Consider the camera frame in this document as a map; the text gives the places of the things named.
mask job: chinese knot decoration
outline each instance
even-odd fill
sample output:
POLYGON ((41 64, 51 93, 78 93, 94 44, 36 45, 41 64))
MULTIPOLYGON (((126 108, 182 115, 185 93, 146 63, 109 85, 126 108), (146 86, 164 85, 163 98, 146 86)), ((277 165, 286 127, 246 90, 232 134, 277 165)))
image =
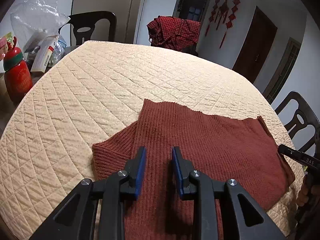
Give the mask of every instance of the chinese knot decoration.
POLYGON ((220 25, 220 22, 221 22, 221 19, 222 19, 223 17, 224 17, 223 23, 226 22, 226 18, 227 18, 228 11, 229 11, 229 7, 228 7, 227 3, 228 3, 228 0, 225 0, 224 3, 219 7, 220 18, 219 18, 219 21, 218 21, 218 25, 217 25, 216 30, 218 30, 219 25, 220 25))
POLYGON ((232 21, 233 21, 234 19, 236 19, 235 12, 238 10, 237 5, 240 4, 240 0, 233 0, 233 3, 234 3, 235 6, 232 7, 232 9, 231 9, 231 10, 232 10, 232 14, 230 14, 229 17, 228 17, 228 18, 229 18, 229 21, 226 23, 227 30, 226 30, 226 32, 224 33, 224 36, 223 36, 223 38, 222 38, 222 41, 221 41, 221 44, 220 44, 219 49, 221 49, 221 47, 222 47, 222 44, 223 44, 223 42, 224 42, 224 39, 226 38, 228 29, 230 29, 230 28, 233 27, 232 21))
POLYGON ((204 36, 207 36, 207 34, 208 34, 208 31, 209 31, 209 28, 210 28, 210 23, 213 22, 213 20, 214 20, 214 15, 216 14, 216 9, 218 8, 218 3, 219 2, 220 2, 220 0, 215 0, 215 5, 213 6, 213 10, 211 12, 211 16, 209 17, 209 24, 207 26, 207 29, 205 30, 204 36))

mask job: red sweater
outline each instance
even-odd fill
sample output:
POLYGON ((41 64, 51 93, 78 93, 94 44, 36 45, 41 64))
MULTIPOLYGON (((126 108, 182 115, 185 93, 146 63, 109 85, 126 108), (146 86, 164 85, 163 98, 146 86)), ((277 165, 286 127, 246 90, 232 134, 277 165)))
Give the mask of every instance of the red sweater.
MULTIPOLYGON (((265 210, 295 179, 261 117, 237 120, 145 100, 138 121, 92 146, 98 179, 123 169, 139 146, 147 148, 147 162, 141 195, 126 206, 126 240, 191 239, 193 201, 176 192, 173 146, 212 179, 238 180, 265 210)), ((221 221, 218 226, 222 238, 221 221)))

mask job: chair backrest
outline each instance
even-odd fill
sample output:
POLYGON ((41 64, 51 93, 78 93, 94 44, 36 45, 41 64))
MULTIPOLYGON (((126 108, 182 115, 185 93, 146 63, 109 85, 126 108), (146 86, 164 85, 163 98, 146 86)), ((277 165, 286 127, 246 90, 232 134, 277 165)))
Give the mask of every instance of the chair backrest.
POLYGON ((284 127, 287 131, 289 131, 293 127, 292 130, 289 132, 289 136, 292 139, 299 130, 306 128, 307 125, 312 125, 316 130, 315 134, 304 146, 302 146, 299 149, 299 151, 306 152, 313 144, 316 144, 316 157, 318 151, 320 151, 320 123, 315 113, 312 111, 312 109, 310 108, 308 103, 303 99, 303 97, 298 92, 291 91, 281 102, 281 104, 276 108, 275 112, 276 114, 279 114, 291 99, 294 99, 298 102, 298 109, 295 111, 292 120, 289 123, 287 123, 284 127), (298 115, 302 117, 303 124, 299 121, 298 115))
POLYGON ((70 15, 70 20, 66 24, 73 25, 73 33, 76 37, 76 45, 82 44, 82 39, 88 41, 96 27, 98 20, 107 19, 110 22, 108 41, 115 41, 116 33, 116 15, 108 11, 86 12, 70 15), (89 27, 90 30, 85 32, 78 32, 80 28, 89 27))

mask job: quilted tablecloth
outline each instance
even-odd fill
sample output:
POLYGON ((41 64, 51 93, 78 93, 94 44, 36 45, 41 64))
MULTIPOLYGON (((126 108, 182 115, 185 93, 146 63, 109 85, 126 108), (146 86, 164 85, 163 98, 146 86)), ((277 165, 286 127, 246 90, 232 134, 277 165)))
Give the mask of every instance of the quilted tablecloth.
MULTIPOLYGON (((88 41, 40 79, 1 137, 0 215, 18 239, 81 179, 94 179, 92 144, 136 121, 145 98, 231 118, 261 115, 276 143, 293 147, 269 103, 238 73, 169 49, 88 41)), ((301 165, 287 161, 296 180, 268 211, 285 235, 303 177, 301 165)))

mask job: red plaid shirt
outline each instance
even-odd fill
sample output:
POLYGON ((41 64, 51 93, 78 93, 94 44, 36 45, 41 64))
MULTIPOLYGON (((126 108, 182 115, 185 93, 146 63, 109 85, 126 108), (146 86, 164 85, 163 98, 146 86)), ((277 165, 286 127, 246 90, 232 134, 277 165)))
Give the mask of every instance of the red plaid shirt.
POLYGON ((182 51, 198 42, 200 22, 158 16, 148 25, 151 46, 182 51))

